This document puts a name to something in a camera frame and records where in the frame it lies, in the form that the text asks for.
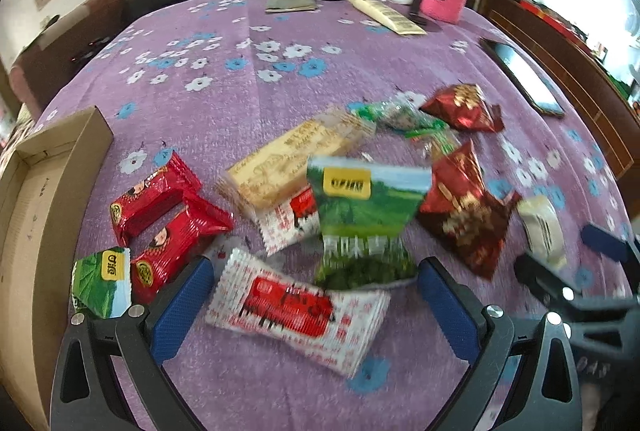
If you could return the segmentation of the wooden window cabinet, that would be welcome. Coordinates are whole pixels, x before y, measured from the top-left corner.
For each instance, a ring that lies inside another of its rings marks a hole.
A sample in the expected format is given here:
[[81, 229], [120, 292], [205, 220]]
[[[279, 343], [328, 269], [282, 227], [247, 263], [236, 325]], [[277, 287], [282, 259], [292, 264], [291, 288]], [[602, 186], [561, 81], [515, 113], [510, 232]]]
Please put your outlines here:
[[639, 179], [639, 118], [602, 67], [516, 0], [468, 0], [559, 84], [603, 151], [618, 183]]

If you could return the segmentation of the yellow biscuit packet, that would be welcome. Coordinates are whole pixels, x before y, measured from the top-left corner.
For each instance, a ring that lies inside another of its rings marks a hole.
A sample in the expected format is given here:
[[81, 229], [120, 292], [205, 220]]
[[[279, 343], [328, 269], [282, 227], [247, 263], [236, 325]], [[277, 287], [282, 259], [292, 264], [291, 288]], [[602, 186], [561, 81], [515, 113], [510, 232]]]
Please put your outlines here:
[[375, 131], [374, 122], [331, 106], [231, 166], [216, 188], [245, 217], [255, 219], [306, 186], [309, 157], [344, 156]]

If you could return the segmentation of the cream tube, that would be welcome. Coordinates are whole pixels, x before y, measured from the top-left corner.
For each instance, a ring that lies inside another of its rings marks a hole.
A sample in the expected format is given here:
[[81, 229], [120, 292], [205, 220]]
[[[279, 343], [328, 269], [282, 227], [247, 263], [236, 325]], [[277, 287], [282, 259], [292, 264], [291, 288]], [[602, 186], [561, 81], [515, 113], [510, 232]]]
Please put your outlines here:
[[355, 9], [380, 23], [398, 36], [424, 36], [426, 31], [415, 22], [378, 0], [347, 0]]

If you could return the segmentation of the red snack packet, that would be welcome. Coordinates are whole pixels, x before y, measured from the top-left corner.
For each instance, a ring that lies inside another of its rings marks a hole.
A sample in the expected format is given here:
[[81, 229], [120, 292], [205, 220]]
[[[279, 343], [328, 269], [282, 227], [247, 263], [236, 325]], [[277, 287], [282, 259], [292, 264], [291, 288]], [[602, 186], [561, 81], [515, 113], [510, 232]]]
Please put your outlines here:
[[196, 194], [201, 188], [201, 180], [173, 152], [165, 165], [111, 203], [111, 222], [119, 246], [128, 247], [131, 240], [178, 206], [184, 194]]
[[171, 283], [207, 238], [229, 233], [234, 226], [230, 212], [208, 200], [186, 193], [184, 207], [131, 262], [132, 298], [150, 304]]

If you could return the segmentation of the dark red peanut bag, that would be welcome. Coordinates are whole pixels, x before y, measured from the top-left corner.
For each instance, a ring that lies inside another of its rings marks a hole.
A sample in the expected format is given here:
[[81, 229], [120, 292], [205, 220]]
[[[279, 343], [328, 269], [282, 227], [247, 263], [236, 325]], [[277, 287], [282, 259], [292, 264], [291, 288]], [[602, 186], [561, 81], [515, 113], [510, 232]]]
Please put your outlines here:
[[522, 195], [510, 188], [499, 198], [488, 190], [471, 141], [435, 160], [431, 171], [416, 220], [472, 273], [490, 281]]
[[477, 84], [451, 84], [438, 89], [420, 106], [458, 131], [498, 133], [504, 129], [499, 105], [490, 105]]

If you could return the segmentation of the small green pea bag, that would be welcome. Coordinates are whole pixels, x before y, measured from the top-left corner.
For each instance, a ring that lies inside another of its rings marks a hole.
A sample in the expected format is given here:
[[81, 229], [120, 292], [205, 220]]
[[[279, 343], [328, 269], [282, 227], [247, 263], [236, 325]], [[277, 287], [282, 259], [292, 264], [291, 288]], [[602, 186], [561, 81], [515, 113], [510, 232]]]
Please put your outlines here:
[[75, 262], [70, 296], [74, 309], [118, 318], [131, 305], [130, 249], [112, 247]]

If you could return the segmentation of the black smartphone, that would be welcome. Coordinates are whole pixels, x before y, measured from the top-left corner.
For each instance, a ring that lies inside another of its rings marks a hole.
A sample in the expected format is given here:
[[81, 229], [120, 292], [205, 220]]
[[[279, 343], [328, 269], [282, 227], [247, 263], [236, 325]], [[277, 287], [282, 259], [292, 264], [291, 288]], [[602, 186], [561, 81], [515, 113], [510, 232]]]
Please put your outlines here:
[[562, 118], [565, 112], [547, 81], [540, 78], [517, 50], [506, 43], [480, 38], [483, 51], [500, 67], [538, 114]]

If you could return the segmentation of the shallow cardboard box tray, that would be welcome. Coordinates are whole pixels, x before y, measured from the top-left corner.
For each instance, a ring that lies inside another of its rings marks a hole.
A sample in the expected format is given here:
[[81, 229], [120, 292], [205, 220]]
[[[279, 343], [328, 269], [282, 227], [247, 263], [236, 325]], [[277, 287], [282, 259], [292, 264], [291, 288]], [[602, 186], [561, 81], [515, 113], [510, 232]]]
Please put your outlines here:
[[24, 139], [1, 174], [1, 383], [35, 430], [49, 426], [77, 240], [113, 139], [91, 106]]

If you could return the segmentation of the cream small packet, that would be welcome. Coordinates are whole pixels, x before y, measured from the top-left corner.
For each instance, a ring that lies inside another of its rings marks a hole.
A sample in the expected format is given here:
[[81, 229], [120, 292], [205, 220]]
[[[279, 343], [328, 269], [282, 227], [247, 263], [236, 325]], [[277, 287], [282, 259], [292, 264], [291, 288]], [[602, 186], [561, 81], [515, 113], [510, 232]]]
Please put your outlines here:
[[558, 215], [549, 198], [537, 195], [522, 199], [518, 206], [529, 252], [551, 269], [566, 266], [564, 236]]

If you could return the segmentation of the large green pea snack bag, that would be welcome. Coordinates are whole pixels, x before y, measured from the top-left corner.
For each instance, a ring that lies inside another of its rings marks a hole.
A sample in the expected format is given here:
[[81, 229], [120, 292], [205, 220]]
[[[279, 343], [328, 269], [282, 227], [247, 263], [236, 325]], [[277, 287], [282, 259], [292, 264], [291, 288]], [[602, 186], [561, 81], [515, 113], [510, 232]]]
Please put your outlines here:
[[416, 277], [416, 261], [401, 234], [431, 188], [430, 169], [314, 155], [307, 181], [323, 243], [316, 286], [392, 288]]

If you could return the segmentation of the green booklet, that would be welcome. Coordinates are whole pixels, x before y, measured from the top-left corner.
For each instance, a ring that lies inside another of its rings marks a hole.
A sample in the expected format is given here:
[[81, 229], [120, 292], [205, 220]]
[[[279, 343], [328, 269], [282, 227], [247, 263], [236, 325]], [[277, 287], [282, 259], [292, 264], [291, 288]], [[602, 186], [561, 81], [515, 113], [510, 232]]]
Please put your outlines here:
[[267, 14], [310, 12], [317, 9], [316, 0], [267, 0], [265, 12]]

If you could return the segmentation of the white red candy packet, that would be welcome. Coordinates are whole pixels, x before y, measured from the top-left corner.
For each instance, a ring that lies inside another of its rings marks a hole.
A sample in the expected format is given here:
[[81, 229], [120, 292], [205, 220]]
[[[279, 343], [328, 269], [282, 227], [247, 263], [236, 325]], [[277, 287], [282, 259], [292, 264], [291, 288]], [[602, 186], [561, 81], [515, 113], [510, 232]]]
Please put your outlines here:
[[384, 290], [335, 291], [295, 281], [235, 248], [218, 279], [207, 324], [280, 340], [354, 378], [390, 305]]

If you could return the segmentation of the green clear candy packet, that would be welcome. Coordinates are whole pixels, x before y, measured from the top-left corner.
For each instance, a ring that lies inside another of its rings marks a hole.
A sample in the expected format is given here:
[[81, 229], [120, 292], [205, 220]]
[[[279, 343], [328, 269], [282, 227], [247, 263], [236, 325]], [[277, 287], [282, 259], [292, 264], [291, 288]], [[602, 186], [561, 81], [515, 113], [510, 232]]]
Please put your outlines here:
[[423, 159], [436, 160], [461, 147], [461, 141], [446, 121], [421, 110], [425, 96], [416, 92], [398, 92], [378, 102], [351, 102], [346, 110], [401, 134]]

